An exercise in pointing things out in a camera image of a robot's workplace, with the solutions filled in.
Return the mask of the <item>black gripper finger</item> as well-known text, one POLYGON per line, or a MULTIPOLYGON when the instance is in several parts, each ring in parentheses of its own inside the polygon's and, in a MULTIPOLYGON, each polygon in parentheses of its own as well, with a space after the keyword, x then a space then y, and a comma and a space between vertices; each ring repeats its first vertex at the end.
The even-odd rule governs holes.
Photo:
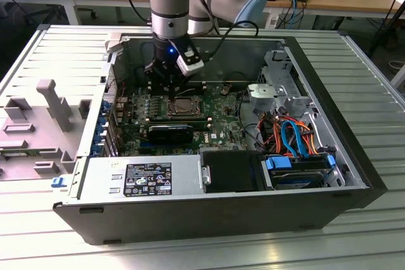
POLYGON ((188 82, 188 78, 182 73, 169 75, 169 97, 174 97, 176 93, 188 82))
POLYGON ((144 67, 144 74, 148 78, 152 87, 160 89, 169 89, 170 81, 166 74, 165 66, 162 61, 154 58, 144 67))

